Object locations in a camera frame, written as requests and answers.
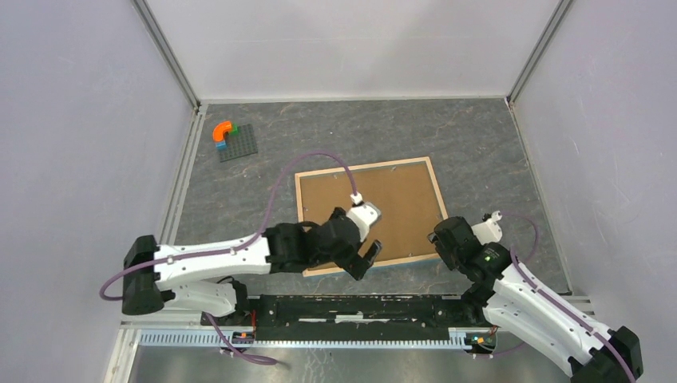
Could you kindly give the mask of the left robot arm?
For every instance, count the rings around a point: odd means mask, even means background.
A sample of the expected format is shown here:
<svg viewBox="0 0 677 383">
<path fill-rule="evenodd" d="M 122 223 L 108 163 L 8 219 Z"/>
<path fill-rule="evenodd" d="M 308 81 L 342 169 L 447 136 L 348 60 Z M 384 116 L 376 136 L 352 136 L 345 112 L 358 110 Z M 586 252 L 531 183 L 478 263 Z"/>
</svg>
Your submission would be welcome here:
<svg viewBox="0 0 677 383">
<path fill-rule="evenodd" d="M 359 253 L 380 219 L 381 212 L 372 203 L 362 203 L 348 211 L 335 208 L 322 224 L 279 223 L 262 234 L 219 243 L 182 247 L 141 236 L 124 259 L 121 311 L 137 316 L 179 307 L 241 325 L 251 314 L 245 286 L 236 281 L 221 285 L 214 278 L 302 274 L 333 263 L 360 280 L 382 249 L 379 241 L 373 241 L 364 255 Z"/>
</svg>

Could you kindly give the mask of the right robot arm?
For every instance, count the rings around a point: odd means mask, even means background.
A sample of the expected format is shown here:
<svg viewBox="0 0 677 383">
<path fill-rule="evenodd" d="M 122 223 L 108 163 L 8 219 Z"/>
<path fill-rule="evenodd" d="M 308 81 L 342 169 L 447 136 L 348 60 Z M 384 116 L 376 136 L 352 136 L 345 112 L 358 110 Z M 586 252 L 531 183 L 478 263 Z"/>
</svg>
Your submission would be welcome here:
<svg viewBox="0 0 677 383">
<path fill-rule="evenodd" d="M 643 374 L 638 336 L 614 330 L 555 293 L 500 241 L 504 214 L 471 225 L 463 217 L 438 223 L 428 240 L 450 270 L 472 283 L 461 316 L 472 326 L 506 330 L 557 365 L 572 382 L 635 382 Z"/>
</svg>

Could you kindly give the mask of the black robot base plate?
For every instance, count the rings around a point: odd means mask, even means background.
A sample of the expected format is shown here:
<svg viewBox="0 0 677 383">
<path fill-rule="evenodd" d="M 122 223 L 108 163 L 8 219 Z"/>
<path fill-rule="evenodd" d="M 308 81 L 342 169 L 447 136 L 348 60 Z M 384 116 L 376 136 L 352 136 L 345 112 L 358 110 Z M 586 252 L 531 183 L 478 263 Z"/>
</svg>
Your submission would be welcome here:
<svg viewBox="0 0 677 383">
<path fill-rule="evenodd" d="M 439 294 L 260 295 L 216 323 L 251 327 L 258 341 L 437 341 L 491 328 L 481 309 Z"/>
</svg>

